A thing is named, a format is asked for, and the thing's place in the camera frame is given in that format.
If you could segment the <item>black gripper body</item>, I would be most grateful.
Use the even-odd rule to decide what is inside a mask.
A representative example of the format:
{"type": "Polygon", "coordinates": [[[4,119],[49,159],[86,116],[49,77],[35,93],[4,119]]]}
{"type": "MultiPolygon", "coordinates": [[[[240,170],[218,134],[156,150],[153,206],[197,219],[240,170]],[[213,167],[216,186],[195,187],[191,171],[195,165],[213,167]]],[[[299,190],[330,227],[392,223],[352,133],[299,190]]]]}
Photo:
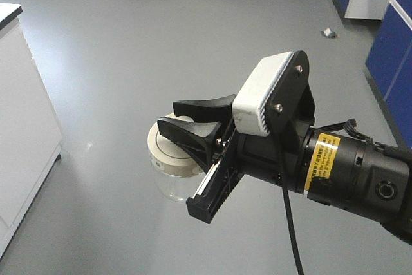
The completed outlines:
{"type": "Polygon", "coordinates": [[[213,171],[205,189],[186,201],[190,216],[211,223],[218,209],[244,175],[300,190],[304,142],[315,123],[314,108],[301,108],[276,138],[238,133],[227,107],[189,107],[185,114],[196,125],[211,123],[207,135],[197,131],[197,142],[186,150],[205,171],[213,171]]]}

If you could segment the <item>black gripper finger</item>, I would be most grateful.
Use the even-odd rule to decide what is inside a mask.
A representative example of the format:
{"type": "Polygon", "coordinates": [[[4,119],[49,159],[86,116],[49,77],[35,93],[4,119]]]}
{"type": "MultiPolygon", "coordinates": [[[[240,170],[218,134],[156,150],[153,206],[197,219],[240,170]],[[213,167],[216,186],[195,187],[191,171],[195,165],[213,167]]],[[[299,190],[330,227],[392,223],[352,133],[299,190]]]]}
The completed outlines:
{"type": "Polygon", "coordinates": [[[221,122],[187,122],[158,119],[161,136],[183,149],[207,173],[216,152],[216,140],[222,136],[221,122]]]}
{"type": "Polygon", "coordinates": [[[177,100],[173,102],[176,117],[188,116],[198,123],[221,122],[227,124],[232,118],[232,103],[235,94],[209,100],[177,100]]]}

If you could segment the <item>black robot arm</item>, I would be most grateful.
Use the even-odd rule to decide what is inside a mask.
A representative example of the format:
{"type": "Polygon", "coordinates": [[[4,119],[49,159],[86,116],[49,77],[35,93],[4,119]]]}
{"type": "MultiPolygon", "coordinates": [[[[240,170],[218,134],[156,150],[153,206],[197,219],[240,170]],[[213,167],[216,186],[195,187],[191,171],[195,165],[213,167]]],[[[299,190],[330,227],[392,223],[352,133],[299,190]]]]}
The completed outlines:
{"type": "Polygon", "coordinates": [[[314,128],[295,115],[276,135],[237,130],[227,96],[176,101],[174,117],[157,125],[207,177],[186,201],[188,213],[210,223],[244,175],[278,185],[324,205],[376,221],[411,242],[411,153],[375,143],[353,119],[314,128]]]}

